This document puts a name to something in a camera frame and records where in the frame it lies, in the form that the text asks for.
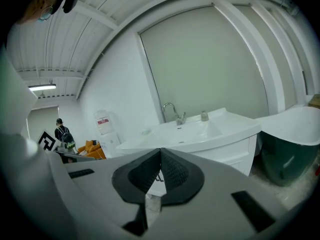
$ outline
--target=fluorescent light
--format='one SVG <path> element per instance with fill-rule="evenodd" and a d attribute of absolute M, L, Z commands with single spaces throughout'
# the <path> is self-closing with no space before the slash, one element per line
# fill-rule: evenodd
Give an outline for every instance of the fluorescent light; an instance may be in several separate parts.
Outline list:
<path fill-rule="evenodd" d="M 57 86 L 55 84 L 42 84 L 42 85 L 33 85 L 29 86 L 30 91 L 42 91 L 42 90 L 51 90 L 56 89 Z"/>

